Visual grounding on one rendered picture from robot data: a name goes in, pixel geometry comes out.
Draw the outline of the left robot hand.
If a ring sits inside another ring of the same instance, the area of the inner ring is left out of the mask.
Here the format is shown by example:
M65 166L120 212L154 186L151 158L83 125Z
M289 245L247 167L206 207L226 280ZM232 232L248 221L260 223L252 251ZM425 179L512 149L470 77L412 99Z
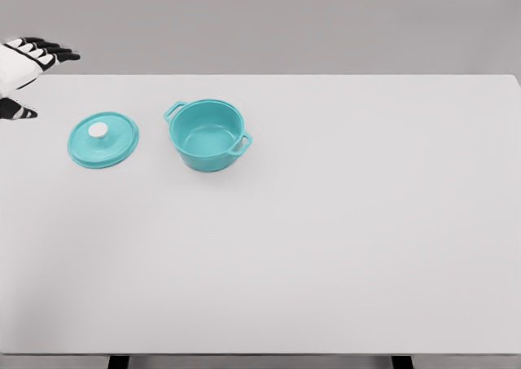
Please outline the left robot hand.
M17 37L0 44L0 120L37 118L37 112L11 98L55 65L77 61L81 55L41 37Z

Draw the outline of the teal pot lid white knob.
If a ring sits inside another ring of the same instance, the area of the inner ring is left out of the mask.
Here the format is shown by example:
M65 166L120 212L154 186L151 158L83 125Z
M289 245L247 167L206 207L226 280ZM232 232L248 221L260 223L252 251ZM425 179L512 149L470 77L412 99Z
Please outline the teal pot lid white knob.
M119 112L98 112L80 120L68 136L68 154L89 169L107 168L125 160L138 145L135 122Z

